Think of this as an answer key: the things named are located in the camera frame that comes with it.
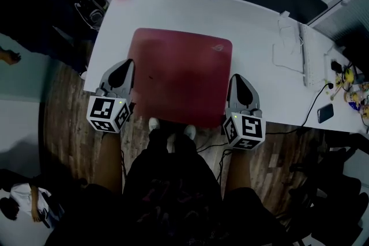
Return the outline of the person's right forearm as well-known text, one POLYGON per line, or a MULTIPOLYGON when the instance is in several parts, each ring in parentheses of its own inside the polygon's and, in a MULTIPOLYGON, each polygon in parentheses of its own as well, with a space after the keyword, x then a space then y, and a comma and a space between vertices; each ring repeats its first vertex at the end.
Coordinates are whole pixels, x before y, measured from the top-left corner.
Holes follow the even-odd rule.
POLYGON ((238 188, 251 187, 250 160, 249 151, 240 149, 232 151, 225 185, 226 193, 238 188))

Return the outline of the red mouse pad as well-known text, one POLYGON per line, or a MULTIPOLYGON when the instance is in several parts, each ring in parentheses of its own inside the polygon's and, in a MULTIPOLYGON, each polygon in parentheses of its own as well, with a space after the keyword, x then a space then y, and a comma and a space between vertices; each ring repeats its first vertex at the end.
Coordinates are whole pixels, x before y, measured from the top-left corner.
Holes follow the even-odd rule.
POLYGON ((135 64, 136 115, 203 128, 221 125, 231 71, 229 40, 138 28, 128 57, 135 64))

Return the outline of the group of small toy figures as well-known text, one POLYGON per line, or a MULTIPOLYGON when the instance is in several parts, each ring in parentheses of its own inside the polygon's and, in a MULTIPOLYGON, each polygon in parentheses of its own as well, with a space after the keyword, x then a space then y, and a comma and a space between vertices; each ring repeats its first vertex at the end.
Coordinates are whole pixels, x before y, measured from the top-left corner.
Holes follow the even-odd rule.
POLYGON ((345 68, 336 73, 334 93, 330 96, 331 101, 342 98, 354 111, 360 114, 365 124, 369 124, 369 82, 354 84, 355 75, 353 70, 345 68))

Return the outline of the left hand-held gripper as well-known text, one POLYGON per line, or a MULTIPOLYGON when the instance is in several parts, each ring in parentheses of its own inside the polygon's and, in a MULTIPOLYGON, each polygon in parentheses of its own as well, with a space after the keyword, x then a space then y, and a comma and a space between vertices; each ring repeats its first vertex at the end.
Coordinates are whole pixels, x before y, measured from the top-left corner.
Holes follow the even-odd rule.
POLYGON ((135 63, 132 59, 116 63, 103 74, 100 88, 110 93, 90 96, 86 114, 87 121, 96 131, 119 133, 130 119, 133 112, 130 92, 134 75, 135 63))

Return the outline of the black office chair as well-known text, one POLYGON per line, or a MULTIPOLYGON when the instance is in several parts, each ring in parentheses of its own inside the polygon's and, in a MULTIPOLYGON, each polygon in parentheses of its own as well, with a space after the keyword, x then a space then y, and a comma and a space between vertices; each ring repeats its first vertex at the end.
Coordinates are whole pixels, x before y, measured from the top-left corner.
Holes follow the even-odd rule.
POLYGON ((334 173, 342 173, 344 163, 357 150, 369 155, 369 139, 359 133, 325 131, 325 143, 329 151, 325 154, 322 166, 334 173))
POLYGON ((292 241, 307 236, 325 246, 352 246, 362 232, 359 221, 369 206, 359 179, 343 174, 344 160, 324 158, 316 165, 293 164, 291 171, 306 174, 304 184, 290 191, 292 241))

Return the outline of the black phone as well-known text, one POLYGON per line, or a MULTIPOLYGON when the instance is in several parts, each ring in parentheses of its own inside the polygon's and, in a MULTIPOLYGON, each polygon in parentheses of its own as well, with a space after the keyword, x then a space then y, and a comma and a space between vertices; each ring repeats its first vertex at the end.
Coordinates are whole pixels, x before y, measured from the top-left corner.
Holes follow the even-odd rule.
POLYGON ((318 123, 321 124, 334 116, 333 104, 327 104, 317 110, 318 123))

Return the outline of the black monitor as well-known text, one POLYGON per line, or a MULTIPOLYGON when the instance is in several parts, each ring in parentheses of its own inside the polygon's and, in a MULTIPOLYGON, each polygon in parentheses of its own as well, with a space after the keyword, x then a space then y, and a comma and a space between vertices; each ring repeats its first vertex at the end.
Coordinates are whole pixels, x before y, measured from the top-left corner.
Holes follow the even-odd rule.
POLYGON ((339 52, 358 68, 369 81, 369 37, 352 32, 336 41, 339 52))

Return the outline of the white keyboard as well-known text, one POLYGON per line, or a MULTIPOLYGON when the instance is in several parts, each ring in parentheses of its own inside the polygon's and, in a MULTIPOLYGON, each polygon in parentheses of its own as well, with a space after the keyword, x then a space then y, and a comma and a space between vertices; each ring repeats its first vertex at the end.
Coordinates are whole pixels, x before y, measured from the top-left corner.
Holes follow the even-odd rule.
POLYGON ((325 84, 325 64, 319 34, 304 24, 299 24, 299 32, 302 40, 304 84, 307 88, 318 91, 325 84))

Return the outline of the black helmet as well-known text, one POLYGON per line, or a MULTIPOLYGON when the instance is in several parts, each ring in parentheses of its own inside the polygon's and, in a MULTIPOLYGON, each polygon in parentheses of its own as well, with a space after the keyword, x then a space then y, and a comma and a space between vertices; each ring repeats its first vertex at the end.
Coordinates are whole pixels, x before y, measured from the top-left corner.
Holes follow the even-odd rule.
POLYGON ((74 7, 91 29, 99 31, 108 8, 107 0, 76 0, 74 7))

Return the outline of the person's black clothing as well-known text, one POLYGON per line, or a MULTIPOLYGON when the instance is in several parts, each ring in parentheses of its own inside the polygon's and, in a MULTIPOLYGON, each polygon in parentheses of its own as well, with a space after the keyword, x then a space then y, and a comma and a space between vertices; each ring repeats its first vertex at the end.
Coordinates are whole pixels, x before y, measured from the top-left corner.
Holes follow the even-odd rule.
POLYGON ((97 184, 72 197, 45 246, 293 246, 251 187, 228 193, 184 134, 149 143, 122 176, 122 193, 97 184))

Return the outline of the person's left forearm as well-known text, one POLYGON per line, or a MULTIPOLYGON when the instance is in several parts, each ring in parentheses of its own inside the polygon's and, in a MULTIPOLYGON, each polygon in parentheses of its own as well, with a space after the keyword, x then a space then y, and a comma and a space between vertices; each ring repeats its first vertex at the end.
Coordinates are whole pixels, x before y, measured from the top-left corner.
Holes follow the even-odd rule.
POLYGON ((122 193, 121 136, 107 133, 101 139, 99 157, 95 167, 93 184, 122 193))

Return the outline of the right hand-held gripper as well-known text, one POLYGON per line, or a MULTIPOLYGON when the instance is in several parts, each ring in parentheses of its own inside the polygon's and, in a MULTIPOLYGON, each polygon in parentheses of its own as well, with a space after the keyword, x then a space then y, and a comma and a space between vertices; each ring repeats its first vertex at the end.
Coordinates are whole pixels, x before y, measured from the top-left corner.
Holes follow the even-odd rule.
POLYGON ((230 147, 255 149, 265 141, 265 120, 257 91, 243 76, 234 74, 229 81, 227 102, 223 129, 230 147), (242 106, 248 109, 236 109, 242 106))

